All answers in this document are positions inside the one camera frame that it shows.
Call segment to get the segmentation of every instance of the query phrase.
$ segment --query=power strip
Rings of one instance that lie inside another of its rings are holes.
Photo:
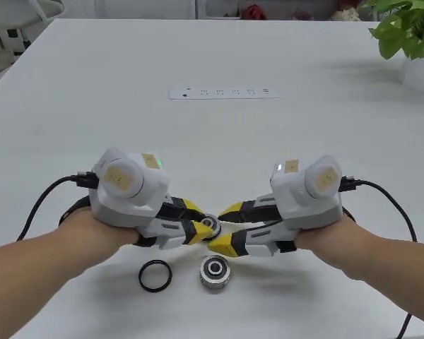
[[[279,92],[270,88],[179,88],[170,91],[171,100],[276,99]]]

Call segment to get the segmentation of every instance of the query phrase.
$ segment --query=tan sticker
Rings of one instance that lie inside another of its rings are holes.
[[[110,166],[105,173],[104,180],[111,183],[117,189],[121,191],[127,191],[130,184],[132,183],[132,178],[130,175],[121,171],[118,167]]]
[[[333,167],[328,167],[316,178],[316,185],[319,192],[328,189],[333,183],[339,179],[338,174]]]
[[[146,153],[142,153],[141,155],[143,156],[143,160],[146,163],[147,168],[153,168],[155,170],[160,169],[154,155]]]
[[[287,160],[284,164],[285,173],[296,173],[298,172],[298,160]]]

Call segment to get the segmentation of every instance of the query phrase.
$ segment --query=forearm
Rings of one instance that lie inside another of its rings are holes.
[[[0,247],[0,339],[24,326],[83,269],[57,231]]]
[[[424,320],[424,244],[375,237],[356,275]]]

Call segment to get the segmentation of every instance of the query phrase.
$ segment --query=ball bearing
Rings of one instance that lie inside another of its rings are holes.
[[[210,227],[213,230],[213,234],[209,238],[203,239],[204,242],[209,242],[212,239],[215,239],[221,233],[221,223],[216,216],[212,214],[206,214],[206,217],[201,221],[201,223],[205,224],[205,226]]]
[[[226,286],[231,276],[231,269],[222,256],[207,256],[199,268],[199,277],[204,286],[219,290]]]

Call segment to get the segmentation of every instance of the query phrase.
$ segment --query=black rubber o-ring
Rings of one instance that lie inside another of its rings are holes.
[[[143,275],[143,272],[144,272],[144,270],[145,269],[147,269],[149,266],[152,266],[152,265],[163,265],[164,267],[166,267],[167,269],[168,269],[168,279],[167,279],[167,282],[165,283],[165,284],[163,284],[162,286],[160,286],[160,287],[157,287],[157,288],[150,288],[150,287],[148,287],[148,286],[146,286],[146,285],[144,285],[143,284],[143,282],[141,281],[141,277],[142,277],[142,275]],[[170,265],[168,265],[165,261],[163,261],[163,260],[151,260],[151,261],[148,261],[147,263],[145,263],[141,268],[140,268],[140,272],[139,272],[139,282],[140,282],[140,286],[145,290],[145,291],[148,291],[148,292],[151,292],[151,293],[158,293],[158,292],[162,292],[164,289],[166,289],[169,285],[170,285],[170,283],[171,283],[171,280],[172,280],[172,271],[171,271],[171,267],[170,267]]]

